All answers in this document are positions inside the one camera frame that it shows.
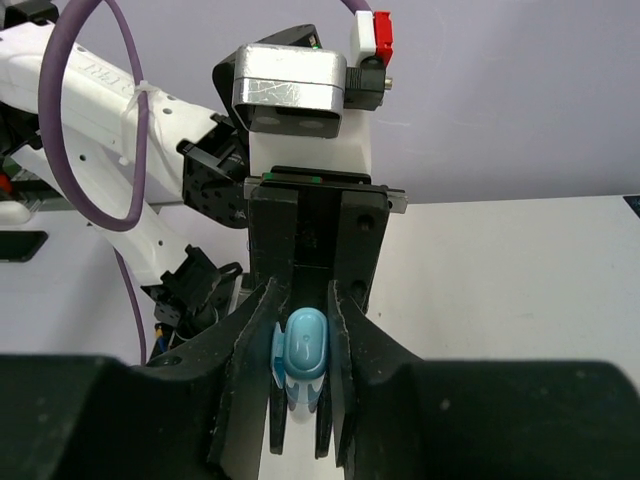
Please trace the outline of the light blue highlighter cap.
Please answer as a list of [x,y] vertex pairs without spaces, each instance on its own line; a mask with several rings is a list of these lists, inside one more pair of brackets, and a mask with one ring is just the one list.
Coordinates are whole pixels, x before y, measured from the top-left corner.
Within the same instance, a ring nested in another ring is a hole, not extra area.
[[320,378],[328,363],[328,320],[320,310],[305,307],[295,310],[285,329],[277,323],[273,330],[270,368],[279,389],[287,377],[296,381]]

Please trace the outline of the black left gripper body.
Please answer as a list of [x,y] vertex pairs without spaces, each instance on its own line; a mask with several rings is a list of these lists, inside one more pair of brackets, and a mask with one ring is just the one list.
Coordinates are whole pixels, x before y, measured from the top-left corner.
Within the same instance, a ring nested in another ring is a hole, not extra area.
[[269,172],[247,178],[244,183],[248,233],[249,196],[258,186],[273,186],[298,192],[291,300],[323,300],[327,295],[337,233],[335,214],[342,192],[384,192],[388,198],[389,217],[393,213],[405,213],[408,207],[405,191],[375,185],[367,174],[277,166]]

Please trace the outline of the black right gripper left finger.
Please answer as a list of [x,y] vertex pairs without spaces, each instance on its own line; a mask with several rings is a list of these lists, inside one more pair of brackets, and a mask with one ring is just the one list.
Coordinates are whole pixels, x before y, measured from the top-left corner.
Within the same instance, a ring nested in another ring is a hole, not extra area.
[[255,479],[286,294],[276,279],[145,366],[106,356],[1,359],[5,479]]

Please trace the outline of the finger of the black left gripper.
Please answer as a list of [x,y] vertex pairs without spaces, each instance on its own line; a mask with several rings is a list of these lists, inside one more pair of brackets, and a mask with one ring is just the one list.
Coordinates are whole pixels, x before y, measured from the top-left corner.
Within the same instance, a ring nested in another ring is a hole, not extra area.
[[275,283],[275,307],[270,316],[283,328],[290,313],[294,271],[298,192],[258,186],[249,196],[250,270],[254,283]]
[[326,295],[329,365],[316,416],[317,458],[327,457],[331,448],[337,458],[344,458],[348,450],[357,396],[350,338],[340,302],[351,300],[361,311],[367,309],[388,217],[389,204],[384,192],[341,193]]

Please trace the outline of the light blue highlighter body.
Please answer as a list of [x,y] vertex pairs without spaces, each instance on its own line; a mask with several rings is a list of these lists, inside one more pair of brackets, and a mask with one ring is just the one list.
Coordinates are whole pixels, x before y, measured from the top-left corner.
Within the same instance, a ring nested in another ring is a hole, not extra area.
[[312,418],[317,410],[323,385],[324,376],[313,380],[285,376],[288,409],[294,422],[303,424]]

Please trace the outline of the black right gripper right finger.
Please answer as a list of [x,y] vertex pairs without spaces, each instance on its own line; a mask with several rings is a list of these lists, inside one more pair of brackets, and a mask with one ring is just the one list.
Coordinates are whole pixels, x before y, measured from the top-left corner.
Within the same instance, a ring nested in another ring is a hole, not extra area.
[[327,293],[335,459],[348,479],[635,479],[639,394],[604,361],[425,360]]

